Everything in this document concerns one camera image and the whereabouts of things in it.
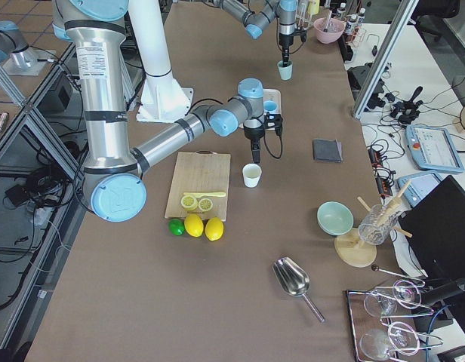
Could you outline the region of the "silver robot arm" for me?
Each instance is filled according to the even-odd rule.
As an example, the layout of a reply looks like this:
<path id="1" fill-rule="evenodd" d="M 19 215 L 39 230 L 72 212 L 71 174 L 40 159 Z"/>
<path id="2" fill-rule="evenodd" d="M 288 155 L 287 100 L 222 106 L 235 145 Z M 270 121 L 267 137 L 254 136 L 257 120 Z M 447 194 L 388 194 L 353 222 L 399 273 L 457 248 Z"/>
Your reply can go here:
<path id="1" fill-rule="evenodd" d="M 233 16 L 244 26 L 251 38 L 259 38 L 265 29 L 274 21 L 278 21 L 278 44 L 282 52 L 280 65 L 285 67 L 290 62 L 290 46 L 298 34 L 296 25 L 297 1 L 265 1 L 259 12 L 252 11 L 241 1 L 203 1 L 208 6 L 220 8 Z"/>
<path id="2" fill-rule="evenodd" d="M 100 218 L 123 222 L 146 203 L 142 175 L 207 130 L 225 137 L 263 115 L 263 85 L 239 82 L 222 106 L 192 107 L 174 78 L 163 19 L 156 1 L 55 1 L 58 38 L 75 45 L 88 135 L 83 192 Z M 169 126 L 138 147 L 128 142 L 128 107 L 122 81 L 121 45 L 130 20 L 146 74 L 148 115 Z"/>

